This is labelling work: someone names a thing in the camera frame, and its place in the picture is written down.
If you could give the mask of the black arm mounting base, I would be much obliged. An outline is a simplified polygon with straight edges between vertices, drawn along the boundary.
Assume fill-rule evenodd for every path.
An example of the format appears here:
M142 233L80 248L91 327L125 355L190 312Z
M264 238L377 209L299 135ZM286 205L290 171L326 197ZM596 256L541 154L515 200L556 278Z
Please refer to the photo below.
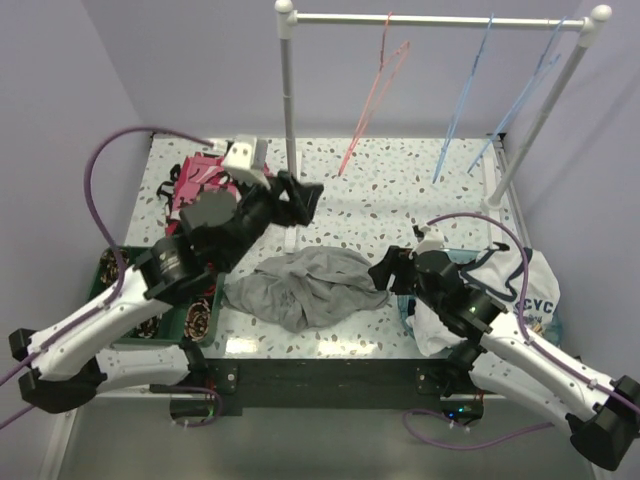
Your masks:
M495 395L456 373L446 360L419 359L209 359L207 371L175 387L154 384L156 394L190 394L170 403L173 418L203 417L222 398L222 413L249 408L456 410L478 418Z

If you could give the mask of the pink wire hanger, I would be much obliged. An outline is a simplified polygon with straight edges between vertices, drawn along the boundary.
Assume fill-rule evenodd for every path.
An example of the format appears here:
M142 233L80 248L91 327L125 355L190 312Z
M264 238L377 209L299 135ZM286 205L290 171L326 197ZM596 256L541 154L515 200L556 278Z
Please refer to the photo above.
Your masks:
M388 90L395 80L396 75L402 68L407 56L409 55L410 42L408 40L400 44L398 48L395 49L392 53L386 54L386 40L391 27L391 20L393 18L394 13L389 12L385 19L384 31L381 37L381 45L379 51L378 71L369 90L363 110L359 117L355 131L352 135L351 142L347 147L341 161L338 170L339 176L342 176L344 174L350 159L353 157L360 139L366 132L369 123L373 119L383 98L386 96Z

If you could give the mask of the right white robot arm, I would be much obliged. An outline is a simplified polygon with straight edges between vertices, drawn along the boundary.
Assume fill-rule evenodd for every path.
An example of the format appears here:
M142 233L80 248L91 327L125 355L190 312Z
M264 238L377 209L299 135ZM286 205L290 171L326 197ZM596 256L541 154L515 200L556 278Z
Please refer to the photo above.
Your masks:
M415 296L462 338L445 369L452 390L478 386L519 403L605 470L616 470L638 440L638 381L614 379L533 333L505 305L464 283L445 251L416 254L392 246L369 274L379 290Z

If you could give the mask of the grey tank top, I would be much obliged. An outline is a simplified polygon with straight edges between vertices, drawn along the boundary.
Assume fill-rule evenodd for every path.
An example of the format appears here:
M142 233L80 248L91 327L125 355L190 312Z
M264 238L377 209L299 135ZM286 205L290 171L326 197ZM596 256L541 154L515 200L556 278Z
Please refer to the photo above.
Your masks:
M389 294L375 287L370 267L350 249L306 247L267 258L226 284L224 304L292 333L333 327L387 303Z

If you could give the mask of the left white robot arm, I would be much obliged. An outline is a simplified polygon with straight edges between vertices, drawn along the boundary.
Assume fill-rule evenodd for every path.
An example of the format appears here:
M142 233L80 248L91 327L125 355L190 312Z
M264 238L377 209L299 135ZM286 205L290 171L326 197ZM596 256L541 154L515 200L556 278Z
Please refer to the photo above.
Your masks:
M121 268L119 279L74 314L46 330L9 337L24 368L22 399L45 412L76 409L97 394L141 385L185 392L206 387L200 347L183 339L166 348L119 352L111 344L135 326L201 295L230 273L270 225L307 226L324 187L286 171L237 194L204 191L180 211L175 235L163 237Z

